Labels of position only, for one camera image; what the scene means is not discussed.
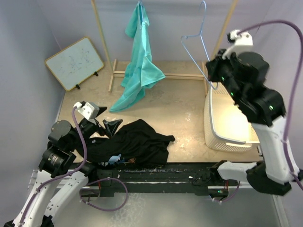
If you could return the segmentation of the black t shirt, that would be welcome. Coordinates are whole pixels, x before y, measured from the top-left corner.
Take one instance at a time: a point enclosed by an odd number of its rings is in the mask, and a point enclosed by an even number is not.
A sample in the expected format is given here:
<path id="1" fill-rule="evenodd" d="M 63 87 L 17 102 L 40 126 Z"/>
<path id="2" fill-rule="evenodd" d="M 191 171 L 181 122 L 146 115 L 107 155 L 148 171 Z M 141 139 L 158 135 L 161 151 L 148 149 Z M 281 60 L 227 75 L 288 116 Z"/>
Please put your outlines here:
<path id="1" fill-rule="evenodd" d="M 168 159 L 168 145 L 174 142 L 172 135 L 162 135 L 142 119 L 122 126 L 112 138 L 86 139 L 87 161 L 107 162 L 113 156 L 134 164 L 164 165 Z"/>

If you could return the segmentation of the teal t shirt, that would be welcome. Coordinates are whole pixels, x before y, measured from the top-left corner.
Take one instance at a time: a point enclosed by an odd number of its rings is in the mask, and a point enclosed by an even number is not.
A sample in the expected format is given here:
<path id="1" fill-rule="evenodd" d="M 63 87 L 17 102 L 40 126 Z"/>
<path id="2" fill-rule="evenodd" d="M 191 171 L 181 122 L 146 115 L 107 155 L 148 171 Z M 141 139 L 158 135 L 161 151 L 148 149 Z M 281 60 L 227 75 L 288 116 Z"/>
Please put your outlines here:
<path id="1" fill-rule="evenodd" d="M 145 90 L 165 78 L 164 73 L 152 62 L 152 52 L 147 25 L 141 25 L 139 2 L 125 28 L 125 34 L 133 39 L 130 63 L 124 73 L 121 97 L 110 107 L 110 112 L 120 112 L 145 97 Z"/>

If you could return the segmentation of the blue hanger of teal shirt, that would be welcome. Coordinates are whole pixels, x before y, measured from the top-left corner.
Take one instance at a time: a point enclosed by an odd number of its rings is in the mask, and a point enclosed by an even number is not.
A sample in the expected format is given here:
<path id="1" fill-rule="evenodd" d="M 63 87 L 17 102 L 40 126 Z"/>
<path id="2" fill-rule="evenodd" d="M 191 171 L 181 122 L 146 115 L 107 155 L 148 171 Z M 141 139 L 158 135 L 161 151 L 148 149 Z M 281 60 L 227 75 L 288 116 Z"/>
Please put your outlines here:
<path id="1" fill-rule="evenodd" d="M 146 9 L 145 9 L 145 7 L 143 5 L 143 2 L 141 0 L 139 1 L 139 15 L 140 15 L 141 25 L 149 26 L 150 22 L 149 22 L 147 13 L 146 13 Z"/>

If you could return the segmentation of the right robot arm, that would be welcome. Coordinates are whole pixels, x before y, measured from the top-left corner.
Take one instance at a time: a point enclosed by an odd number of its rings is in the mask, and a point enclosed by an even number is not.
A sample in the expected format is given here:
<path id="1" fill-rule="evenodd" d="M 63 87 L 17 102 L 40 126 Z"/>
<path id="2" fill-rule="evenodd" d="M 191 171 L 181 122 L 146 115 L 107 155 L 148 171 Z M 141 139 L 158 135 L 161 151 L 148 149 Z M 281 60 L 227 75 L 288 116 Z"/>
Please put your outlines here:
<path id="1" fill-rule="evenodd" d="M 227 90 L 234 105 L 245 115 L 260 142 L 262 161 L 234 163 L 222 160 L 212 166 L 210 178 L 216 185 L 226 180 L 245 181 L 256 191 L 284 196 L 291 182 L 301 181 L 303 171 L 295 165 L 286 132 L 286 109 L 282 95 L 264 85 L 269 63 L 256 52 L 233 52 L 224 57 L 220 49 L 206 63 L 208 79 Z"/>

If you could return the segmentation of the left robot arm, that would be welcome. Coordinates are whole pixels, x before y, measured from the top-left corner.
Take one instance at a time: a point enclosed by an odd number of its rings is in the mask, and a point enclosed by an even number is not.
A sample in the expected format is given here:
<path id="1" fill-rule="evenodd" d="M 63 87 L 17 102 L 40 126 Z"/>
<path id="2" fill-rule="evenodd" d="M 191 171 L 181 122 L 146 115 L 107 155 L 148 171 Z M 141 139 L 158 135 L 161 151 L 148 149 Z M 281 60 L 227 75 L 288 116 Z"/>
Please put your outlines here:
<path id="1" fill-rule="evenodd" d="M 103 121 L 96 118 L 107 108 L 92 102 L 77 102 L 72 109 L 82 115 L 71 125 L 57 121 L 48 136 L 47 149 L 42 155 L 31 192 L 19 214 L 5 223 L 6 227 L 53 227 L 63 209 L 81 188 L 97 181 L 96 166 L 87 162 L 86 141 L 94 133 L 112 137 L 121 119 Z"/>

